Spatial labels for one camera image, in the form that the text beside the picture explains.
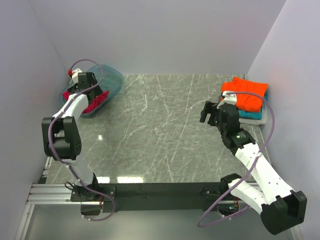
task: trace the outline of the red cloth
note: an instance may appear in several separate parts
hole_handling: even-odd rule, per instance
[[[93,99],[92,103],[89,104],[89,106],[82,112],[83,114],[88,114],[92,112],[96,107],[98,107],[100,104],[102,104],[106,98],[108,97],[109,91],[104,91],[102,94],[99,96],[96,96],[95,99]],[[62,96],[66,101],[69,99],[69,92],[66,91],[62,93]]]
[[[235,76],[231,82],[225,82],[222,84],[221,91],[250,92],[263,98],[266,94],[267,88],[267,83],[248,81]],[[261,111],[263,101],[256,96],[239,94],[236,96],[235,105],[243,111],[258,113]]]

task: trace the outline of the gray marble surface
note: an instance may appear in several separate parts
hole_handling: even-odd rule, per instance
[[[121,92],[94,118],[80,118],[82,155],[100,181],[219,182],[246,172],[216,127],[200,123],[205,101],[216,102],[233,75],[125,75]],[[259,126],[245,125],[261,146]],[[46,183],[72,179],[53,161]]]

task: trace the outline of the black mounting bar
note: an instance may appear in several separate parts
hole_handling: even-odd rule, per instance
[[[183,183],[100,183],[99,190],[114,198],[117,211],[145,210],[207,210],[221,196],[220,182]],[[234,196],[229,194],[223,200],[233,206]],[[79,194],[72,194],[72,202],[88,202]],[[103,199],[103,212],[112,210],[112,202]],[[83,215],[98,215],[99,205],[81,206]]]

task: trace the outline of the cable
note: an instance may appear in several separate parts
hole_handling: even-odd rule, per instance
[[[272,107],[270,105],[270,103],[267,102],[267,100],[265,100],[263,97],[261,97],[260,95],[258,94],[255,94],[253,92],[246,92],[246,91],[239,91],[239,92],[228,92],[227,95],[231,95],[231,94],[249,94],[249,95],[252,95],[252,96],[256,96],[260,99],[262,99],[262,101],[268,106],[269,110],[270,110],[270,113],[271,113],[271,118],[272,118],[272,125],[271,125],[271,130],[270,130],[270,133],[269,133],[269,136],[267,137],[266,141],[264,142],[263,146],[259,149],[259,152],[258,153],[261,153],[267,146],[267,144],[269,143],[269,140],[274,132],[274,129],[275,129],[275,114],[274,114],[274,111],[272,110]],[[213,222],[209,222],[209,223],[206,223],[206,224],[203,224],[201,225],[201,221],[208,215],[208,213],[210,213],[210,211],[225,197],[227,196],[229,193],[231,193],[231,191],[233,189],[235,189],[240,183],[242,183],[244,180],[246,180],[246,178],[251,174],[251,172],[253,171],[253,169],[256,167],[257,165],[257,162],[258,162],[258,159],[260,157],[260,154],[257,154],[256,158],[254,159],[254,162],[252,164],[252,166],[250,167],[249,171],[235,184],[233,185],[231,188],[229,188],[224,194],[222,194],[205,212],[204,214],[199,218],[199,221],[197,223],[197,226],[199,228],[205,228],[205,227],[209,227],[209,226],[212,226],[212,225],[215,225],[215,224],[218,224],[222,221],[225,221],[229,218],[234,218],[234,217],[238,217],[240,215],[242,215],[248,208],[249,206],[246,206],[245,208],[241,209],[240,211],[238,212],[235,212],[229,216],[226,216],[226,217],[223,217],[223,218],[220,218],[216,221],[213,221]]]
[[[50,123],[50,125],[49,125],[49,129],[48,129],[48,138],[49,138],[48,140],[49,140],[50,149],[51,149],[51,151],[52,151],[55,159],[57,159],[60,163],[66,165],[67,168],[70,169],[70,171],[71,171],[71,173],[73,174],[73,176],[75,177],[75,179],[77,179],[77,181],[78,181],[86,190],[88,190],[89,192],[91,192],[91,193],[93,193],[93,194],[98,194],[98,195],[100,195],[100,196],[103,196],[103,197],[109,199],[109,200],[112,202],[112,210],[111,210],[110,214],[109,214],[108,216],[106,216],[106,217],[96,219],[96,218],[89,218],[89,217],[87,217],[87,216],[83,216],[85,219],[88,219],[89,221],[98,222],[98,221],[103,221],[103,220],[106,220],[106,219],[110,218],[111,215],[116,211],[116,203],[115,203],[114,199],[113,199],[112,197],[110,197],[109,195],[107,195],[107,194],[104,194],[104,193],[102,193],[102,192],[99,192],[99,191],[96,191],[96,190],[93,190],[93,189],[89,188],[89,187],[79,178],[78,174],[75,172],[75,170],[73,169],[72,165],[71,165],[70,163],[67,163],[67,162],[64,162],[63,160],[61,160],[61,158],[59,157],[59,155],[58,155],[58,153],[57,153],[57,151],[56,151],[56,149],[55,149],[55,147],[54,147],[53,135],[52,135],[53,125],[54,125],[55,122],[56,122],[59,118],[61,118],[62,115],[68,110],[68,108],[69,108],[69,107],[71,106],[71,104],[75,101],[75,99],[76,99],[77,97],[79,97],[81,94],[83,94],[83,93],[85,93],[85,92],[87,92],[87,91],[89,91],[89,90],[94,89],[95,87],[97,87],[97,86],[101,83],[101,81],[102,81],[102,79],[103,79],[103,77],[104,77],[104,70],[103,70],[103,68],[101,67],[101,65],[98,64],[98,63],[96,63],[96,62],[93,61],[93,60],[90,60],[90,59],[81,59],[81,60],[76,61],[76,62],[71,66],[71,68],[68,70],[68,73],[70,73],[70,70],[72,71],[72,68],[73,68],[77,63],[82,62],[82,61],[89,61],[89,62],[92,62],[92,63],[96,64],[96,65],[100,68],[100,70],[101,70],[101,79],[100,79],[95,85],[93,85],[93,86],[91,86],[91,87],[88,87],[88,88],[82,90],[82,91],[79,92],[77,95],[75,95],[75,97],[70,98],[70,102],[65,106],[65,108],[61,111],[61,113],[58,114],[58,115],[51,121],[51,123]]]
[[[71,182],[69,182],[69,181],[66,181],[66,182],[64,183],[64,186],[65,186],[67,189],[73,191],[73,189],[70,188],[70,187],[68,187],[67,184],[69,184],[69,186],[71,186],[71,187],[73,187],[73,188],[75,187],[75,185],[73,185],[73,184],[72,184]]]

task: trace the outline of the clothing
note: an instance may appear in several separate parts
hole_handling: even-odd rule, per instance
[[[263,106],[262,107],[262,118],[260,120],[239,117],[239,122],[241,124],[264,125],[267,123],[267,119],[268,119],[267,107]]]
[[[268,91],[265,91],[264,99],[267,100],[268,98]],[[239,111],[239,117],[243,119],[255,119],[255,120],[260,120],[262,119],[263,116],[263,108],[260,108],[259,112],[251,112],[251,111],[243,111],[241,109]]]
[[[92,103],[89,104],[89,106],[82,112],[83,114],[88,114],[92,112],[96,107],[98,107],[100,104],[102,104],[106,98],[108,97],[109,91],[104,91],[99,96],[96,96],[95,99],[93,99]],[[67,101],[69,99],[70,93],[68,91],[62,93],[62,96]]]
[[[248,81],[235,76],[231,82],[223,83],[221,91],[250,92],[264,97],[267,88],[267,83]],[[243,111],[259,113],[261,111],[261,107],[263,106],[263,101],[253,95],[238,94],[236,96],[235,105],[238,107],[238,109]]]

